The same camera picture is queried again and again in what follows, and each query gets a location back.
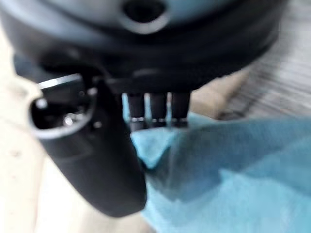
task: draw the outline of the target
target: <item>beige surface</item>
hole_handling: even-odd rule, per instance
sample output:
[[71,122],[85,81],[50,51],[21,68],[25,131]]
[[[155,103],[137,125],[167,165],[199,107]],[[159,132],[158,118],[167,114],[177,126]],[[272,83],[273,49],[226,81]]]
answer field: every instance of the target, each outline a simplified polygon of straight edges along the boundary
[[[94,210],[71,187],[27,129],[27,108],[40,95],[14,75],[11,49],[0,31],[0,232],[147,233],[139,214],[121,220]],[[218,79],[193,94],[191,108],[216,117],[242,75]]]

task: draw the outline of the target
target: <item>round opening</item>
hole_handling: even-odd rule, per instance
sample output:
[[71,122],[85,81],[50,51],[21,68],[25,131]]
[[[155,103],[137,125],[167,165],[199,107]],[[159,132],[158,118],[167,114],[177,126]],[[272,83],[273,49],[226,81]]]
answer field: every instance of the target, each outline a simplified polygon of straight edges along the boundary
[[123,10],[134,22],[150,23],[165,12],[165,5],[158,0],[131,0]]

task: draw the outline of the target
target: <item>wooden floor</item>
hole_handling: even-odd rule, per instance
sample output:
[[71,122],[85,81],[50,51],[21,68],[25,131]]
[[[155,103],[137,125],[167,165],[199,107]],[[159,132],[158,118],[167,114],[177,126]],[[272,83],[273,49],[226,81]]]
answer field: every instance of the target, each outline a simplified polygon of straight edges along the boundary
[[283,115],[311,115],[310,0],[290,1],[279,41],[253,65],[220,119]]

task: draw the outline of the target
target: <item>blue cloth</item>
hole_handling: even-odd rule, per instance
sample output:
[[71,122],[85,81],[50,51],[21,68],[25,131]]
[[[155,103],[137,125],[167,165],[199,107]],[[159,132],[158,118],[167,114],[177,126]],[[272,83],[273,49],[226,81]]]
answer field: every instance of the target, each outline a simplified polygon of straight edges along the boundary
[[158,233],[311,232],[311,120],[216,122],[131,135]]

